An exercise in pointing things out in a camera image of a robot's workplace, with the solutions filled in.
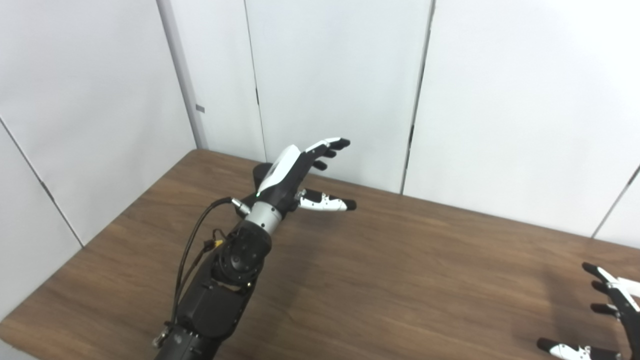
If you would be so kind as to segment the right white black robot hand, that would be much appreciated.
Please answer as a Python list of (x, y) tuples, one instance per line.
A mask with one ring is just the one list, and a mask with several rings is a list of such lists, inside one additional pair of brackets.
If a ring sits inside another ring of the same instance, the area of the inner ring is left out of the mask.
[[(582, 269), (598, 280), (590, 283), (593, 289), (608, 297), (608, 303), (592, 303), (594, 313), (615, 318), (624, 328), (630, 347), (630, 359), (638, 360), (640, 351), (640, 307), (639, 287), (635, 280), (614, 276), (604, 268), (589, 262), (582, 263)], [(617, 350), (607, 350), (591, 345), (567, 344), (540, 337), (536, 346), (560, 360), (622, 360)]]

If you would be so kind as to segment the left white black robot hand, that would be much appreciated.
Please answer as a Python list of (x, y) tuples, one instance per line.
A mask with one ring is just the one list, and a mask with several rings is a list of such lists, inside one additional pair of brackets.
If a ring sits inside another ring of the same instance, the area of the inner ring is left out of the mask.
[(300, 189), (311, 169), (324, 171), (327, 164), (321, 159), (334, 158), (351, 142), (343, 137), (323, 139), (301, 151), (288, 146), (270, 166), (256, 191), (256, 202), (268, 204), (285, 216), (298, 208), (323, 212), (346, 212), (357, 209), (352, 199), (343, 199), (322, 191)]

